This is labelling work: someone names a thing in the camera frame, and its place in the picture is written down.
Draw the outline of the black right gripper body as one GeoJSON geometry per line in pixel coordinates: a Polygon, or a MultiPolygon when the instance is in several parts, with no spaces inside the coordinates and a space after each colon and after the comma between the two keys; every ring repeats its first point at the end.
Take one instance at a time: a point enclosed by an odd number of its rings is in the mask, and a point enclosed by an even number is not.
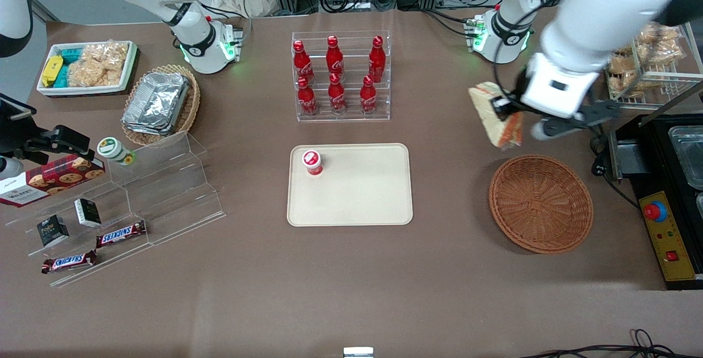
{"type": "Polygon", "coordinates": [[[33,119],[37,110],[2,93],[1,98],[1,153],[13,157],[15,150],[37,135],[33,119]]]}

